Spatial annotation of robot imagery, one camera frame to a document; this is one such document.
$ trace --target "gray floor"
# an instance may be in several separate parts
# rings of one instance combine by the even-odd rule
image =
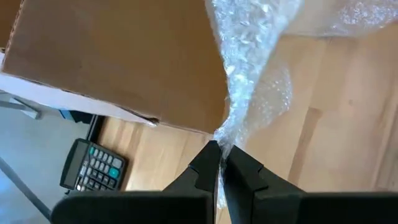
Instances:
[[[0,95],[0,100],[7,98],[9,95]],[[0,108],[0,156],[52,208],[65,192],[59,186],[59,179],[70,146],[76,138],[85,137],[88,125],[65,120],[51,108],[39,109],[44,111],[43,116],[34,120],[21,111]],[[1,223],[46,223],[3,173],[0,173],[0,220]]]

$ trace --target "wooden floor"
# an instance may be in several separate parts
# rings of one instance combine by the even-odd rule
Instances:
[[[289,64],[292,106],[245,150],[306,191],[398,188],[398,25],[360,39],[283,37],[275,58]],[[130,158],[126,190],[161,190],[209,139],[108,118],[99,143]],[[230,223],[226,210],[217,223]]]

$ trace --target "plastic wrap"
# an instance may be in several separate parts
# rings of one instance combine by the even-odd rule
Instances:
[[[357,37],[398,20],[397,0],[305,0],[286,34]]]
[[[215,139],[226,158],[234,144],[243,146],[253,128],[269,124],[289,107],[292,86],[286,69],[265,73],[261,84],[257,84],[301,0],[213,0],[212,3],[230,100],[229,116],[216,131]],[[256,107],[255,126],[246,119],[250,105]],[[224,207],[222,181],[218,195],[218,206]]]
[[[288,110],[292,84],[282,60],[267,64],[279,36],[298,13],[301,0],[213,0],[215,26],[228,78],[229,116],[215,139],[227,158],[235,144]],[[398,0],[305,0],[286,34],[358,36],[397,19]],[[218,207],[226,206],[219,180]]]

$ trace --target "cardboard box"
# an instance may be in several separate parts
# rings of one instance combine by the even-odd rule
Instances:
[[[0,47],[2,48],[7,46],[20,3],[20,0],[0,0]]]
[[[202,0],[25,0],[2,70],[207,133],[227,95]]]
[[[112,116],[126,121],[152,124],[111,103],[70,93],[49,86],[33,83],[0,72],[0,90],[59,110],[76,110],[103,116]]]

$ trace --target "black tool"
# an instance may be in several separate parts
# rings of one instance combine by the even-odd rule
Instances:
[[[214,223],[221,149],[210,141],[161,192],[78,192],[53,210],[58,223]],[[233,147],[224,190],[232,223],[397,223],[398,194],[311,194]]]

